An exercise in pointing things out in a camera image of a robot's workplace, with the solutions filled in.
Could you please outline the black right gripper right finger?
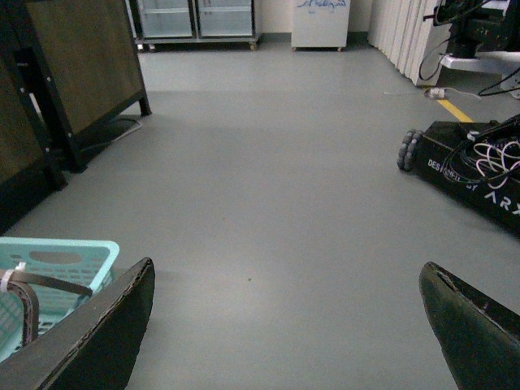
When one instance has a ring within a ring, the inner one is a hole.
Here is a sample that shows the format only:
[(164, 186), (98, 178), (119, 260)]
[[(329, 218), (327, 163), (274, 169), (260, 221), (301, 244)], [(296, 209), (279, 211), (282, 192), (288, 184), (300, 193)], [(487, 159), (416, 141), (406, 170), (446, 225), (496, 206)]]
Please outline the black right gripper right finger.
[(518, 389), (519, 315), (434, 262), (419, 289), (457, 387)]

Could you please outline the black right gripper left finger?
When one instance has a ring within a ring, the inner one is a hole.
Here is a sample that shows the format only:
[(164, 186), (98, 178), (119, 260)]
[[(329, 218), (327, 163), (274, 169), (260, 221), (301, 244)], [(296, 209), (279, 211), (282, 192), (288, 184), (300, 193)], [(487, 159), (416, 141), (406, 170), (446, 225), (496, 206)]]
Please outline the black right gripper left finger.
[(153, 307), (143, 258), (64, 320), (1, 363), (3, 389), (124, 389)]

